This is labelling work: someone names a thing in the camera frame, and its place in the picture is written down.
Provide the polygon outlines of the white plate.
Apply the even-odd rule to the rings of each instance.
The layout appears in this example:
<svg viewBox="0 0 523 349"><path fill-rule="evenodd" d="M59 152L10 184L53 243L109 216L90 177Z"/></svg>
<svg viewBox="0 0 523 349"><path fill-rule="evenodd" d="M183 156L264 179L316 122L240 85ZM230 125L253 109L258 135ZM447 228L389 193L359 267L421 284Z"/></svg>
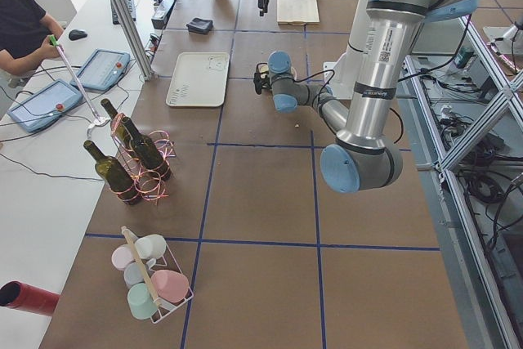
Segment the white plate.
<svg viewBox="0 0 523 349"><path fill-rule="evenodd" d="M261 95L264 90L271 90L274 82L280 79L289 79L295 83L296 71L291 66L287 69L271 68L268 63L258 63L253 75L256 94Z"/></svg>

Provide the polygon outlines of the cream bear tray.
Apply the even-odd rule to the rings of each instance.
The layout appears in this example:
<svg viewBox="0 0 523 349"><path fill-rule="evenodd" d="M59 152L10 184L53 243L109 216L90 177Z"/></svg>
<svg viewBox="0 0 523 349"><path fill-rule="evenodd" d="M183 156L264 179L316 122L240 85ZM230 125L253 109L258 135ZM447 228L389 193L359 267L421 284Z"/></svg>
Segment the cream bear tray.
<svg viewBox="0 0 523 349"><path fill-rule="evenodd" d="M224 103L230 55L182 52L165 103L170 107L219 107Z"/></svg>

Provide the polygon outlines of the grey folded cloth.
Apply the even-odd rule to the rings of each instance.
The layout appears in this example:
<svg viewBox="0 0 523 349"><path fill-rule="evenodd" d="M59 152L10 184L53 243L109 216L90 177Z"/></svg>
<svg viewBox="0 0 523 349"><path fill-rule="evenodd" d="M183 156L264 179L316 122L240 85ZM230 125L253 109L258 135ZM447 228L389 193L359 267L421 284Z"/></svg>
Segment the grey folded cloth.
<svg viewBox="0 0 523 349"><path fill-rule="evenodd" d="M213 20L195 17L186 24L189 32L197 34L208 34L213 28Z"/></svg>

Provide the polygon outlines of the green wine bottle middle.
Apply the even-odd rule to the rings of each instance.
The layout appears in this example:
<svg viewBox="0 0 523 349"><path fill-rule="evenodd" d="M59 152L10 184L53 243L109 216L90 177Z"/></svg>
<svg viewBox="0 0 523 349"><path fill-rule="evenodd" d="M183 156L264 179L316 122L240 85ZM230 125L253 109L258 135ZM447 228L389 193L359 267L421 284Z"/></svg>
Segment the green wine bottle middle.
<svg viewBox="0 0 523 349"><path fill-rule="evenodd" d="M162 180L167 180L172 174L171 169L153 140L140 133L129 117L123 116L122 123L131 136L131 148L142 165L150 171L157 172Z"/></svg>

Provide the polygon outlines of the green wine bottle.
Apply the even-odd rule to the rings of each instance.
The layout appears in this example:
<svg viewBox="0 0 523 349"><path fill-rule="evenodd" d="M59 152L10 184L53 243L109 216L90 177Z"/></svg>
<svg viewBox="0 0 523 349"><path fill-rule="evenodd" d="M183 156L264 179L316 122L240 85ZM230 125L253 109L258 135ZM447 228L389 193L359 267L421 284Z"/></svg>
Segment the green wine bottle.
<svg viewBox="0 0 523 349"><path fill-rule="evenodd" d="M106 98L101 100L101 106L110 117L111 136L115 137L127 151L131 151L131 136L123 126L123 113L119 113Z"/></svg>
<svg viewBox="0 0 523 349"><path fill-rule="evenodd" d="M98 175L121 201L128 205L141 201L135 182L114 156L105 155L93 141L84 141L83 147L96 161L95 170Z"/></svg>
<svg viewBox="0 0 523 349"><path fill-rule="evenodd" d="M122 123L131 136L131 148L142 165L150 171L157 172L162 180L167 180L172 174L171 169L153 140L140 133L129 117L123 116Z"/></svg>

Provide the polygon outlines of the green wine bottle back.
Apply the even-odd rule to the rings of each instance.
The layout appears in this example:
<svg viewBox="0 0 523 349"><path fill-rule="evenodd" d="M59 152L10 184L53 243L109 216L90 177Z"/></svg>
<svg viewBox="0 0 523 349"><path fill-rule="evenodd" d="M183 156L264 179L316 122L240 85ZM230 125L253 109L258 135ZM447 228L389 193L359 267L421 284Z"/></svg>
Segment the green wine bottle back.
<svg viewBox="0 0 523 349"><path fill-rule="evenodd" d="M101 106L110 117L111 136L115 137L127 151L131 151L131 136L123 126L123 113L119 113L106 98L101 100Z"/></svg>

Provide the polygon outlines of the blue teach pendant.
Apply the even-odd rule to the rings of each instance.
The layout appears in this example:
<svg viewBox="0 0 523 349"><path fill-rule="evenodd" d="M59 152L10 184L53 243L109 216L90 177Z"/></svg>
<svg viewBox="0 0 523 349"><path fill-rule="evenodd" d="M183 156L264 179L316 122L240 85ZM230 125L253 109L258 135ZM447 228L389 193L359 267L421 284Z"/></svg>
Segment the blue teach pendant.
<svg viewBox="0 0 523 349"><path fill-rule="evenodd" d="M96 49L76 75L86 90L107 92L120 80L130 60L124 51Z"/></svg>
<svg viewBox="0 0 523 349"><path fill-rule="evenodd" d="M7 111L26 132L48 128L83 98L82 93L62 79L50 83Z"/></svg>

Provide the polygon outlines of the white cup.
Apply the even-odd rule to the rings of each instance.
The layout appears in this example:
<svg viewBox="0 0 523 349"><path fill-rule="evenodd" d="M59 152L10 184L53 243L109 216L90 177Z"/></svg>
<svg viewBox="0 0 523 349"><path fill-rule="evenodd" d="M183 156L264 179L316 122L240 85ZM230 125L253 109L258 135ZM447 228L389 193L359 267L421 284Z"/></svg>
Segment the white cup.
<svg viewBox="0 0 523 349"><path fill-rule="evenodd" d="M158 234L140 237L134 243L138 255L141 259L161 258L167 248L166 240Z"/></svg>

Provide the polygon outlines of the blue teach pendant near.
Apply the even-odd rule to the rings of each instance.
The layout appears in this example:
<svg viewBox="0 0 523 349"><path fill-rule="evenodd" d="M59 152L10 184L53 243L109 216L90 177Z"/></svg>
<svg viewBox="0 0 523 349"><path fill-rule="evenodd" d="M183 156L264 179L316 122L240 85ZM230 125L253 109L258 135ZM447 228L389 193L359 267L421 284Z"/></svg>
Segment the blue teach pendant near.
<svg viewBox="0 0 523 349"><path fill-rule="evenodd" d="M7 111L26 132L48 128L83 98L82 93L62 79L50 83Z"/></svg>

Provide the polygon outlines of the light pink cup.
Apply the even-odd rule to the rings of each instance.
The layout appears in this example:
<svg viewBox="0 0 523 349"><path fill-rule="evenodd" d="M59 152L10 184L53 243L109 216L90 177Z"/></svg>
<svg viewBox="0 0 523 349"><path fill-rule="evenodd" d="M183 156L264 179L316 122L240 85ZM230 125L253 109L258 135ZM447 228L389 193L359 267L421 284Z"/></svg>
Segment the light pink cup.
<svg viewBox="0 0 523 349"><path fill-rule="evenodd" d="M124 271L128 265L135 261L132 251L127 244L118 246L111 255L112 265L118 271Z"/></svg>

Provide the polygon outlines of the grey cup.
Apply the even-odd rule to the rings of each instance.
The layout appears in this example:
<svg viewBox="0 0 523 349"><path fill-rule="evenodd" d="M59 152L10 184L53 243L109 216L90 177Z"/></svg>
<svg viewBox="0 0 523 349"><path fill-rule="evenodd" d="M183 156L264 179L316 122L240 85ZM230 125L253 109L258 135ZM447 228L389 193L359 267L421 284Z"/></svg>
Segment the grey cup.
<svg viewBox="0 0 523 349"><path fill-rule="evenodd" d="M128 289L136 284L144 282L140 267L135 262L132 262L125 267L123 271L123 279Z"/></svg>

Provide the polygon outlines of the person in black shirt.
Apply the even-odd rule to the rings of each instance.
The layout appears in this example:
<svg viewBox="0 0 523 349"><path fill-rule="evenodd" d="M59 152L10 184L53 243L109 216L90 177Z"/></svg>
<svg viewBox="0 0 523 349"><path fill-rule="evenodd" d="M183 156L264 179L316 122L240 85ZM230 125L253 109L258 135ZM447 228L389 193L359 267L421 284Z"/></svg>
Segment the person in black shirt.
<svg viewBox="0 0 523 349"><path fill-rule="evenodd" d="M35 0L1 0L1 69L14 76L35 71L59 56L49 37L63 33Z"/></svg>

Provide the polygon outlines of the mint green cup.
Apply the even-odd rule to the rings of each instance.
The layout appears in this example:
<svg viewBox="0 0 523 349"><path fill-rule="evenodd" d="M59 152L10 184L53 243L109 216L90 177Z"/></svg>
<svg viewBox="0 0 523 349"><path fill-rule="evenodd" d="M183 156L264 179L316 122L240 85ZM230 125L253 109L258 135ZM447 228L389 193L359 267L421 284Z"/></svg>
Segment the mint green cup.
<svg viewBox="0 0 523 349"><path fill-rule="evenodd" d="M145 283L134 284L128 290L127 303L132 316L138 320L149 319L158 311Z"/></svg>

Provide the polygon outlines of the red cylinder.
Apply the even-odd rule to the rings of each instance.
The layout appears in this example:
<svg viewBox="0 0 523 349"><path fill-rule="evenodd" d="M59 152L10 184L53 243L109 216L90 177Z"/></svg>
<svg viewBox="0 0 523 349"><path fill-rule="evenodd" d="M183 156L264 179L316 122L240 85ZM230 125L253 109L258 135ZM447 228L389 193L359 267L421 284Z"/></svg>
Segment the red cylinder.
<svg viewBox="0 0 523 349"><path fill-rule="evenodd" d="M20 281L11 281L1 287L1 306L52 316L60 295Z"/></svg>

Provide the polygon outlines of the aluminium frame post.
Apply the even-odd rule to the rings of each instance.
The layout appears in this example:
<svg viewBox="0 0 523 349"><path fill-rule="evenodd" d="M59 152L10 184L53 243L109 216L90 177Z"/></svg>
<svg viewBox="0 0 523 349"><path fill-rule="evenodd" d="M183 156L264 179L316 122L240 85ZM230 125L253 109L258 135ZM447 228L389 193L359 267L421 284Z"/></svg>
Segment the aluminium frame post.
<svg viewBox="0 0 523 349"><path fill-rule="evenodd" d="M132 50L132 54L139 66L141 75L145 81L149 81L154 77L154 71L150 65L150 60L146 55L145 49L135 23L127 8L125 0L110 0L116 10L118 21L123 29L127 43Z"/></svg>

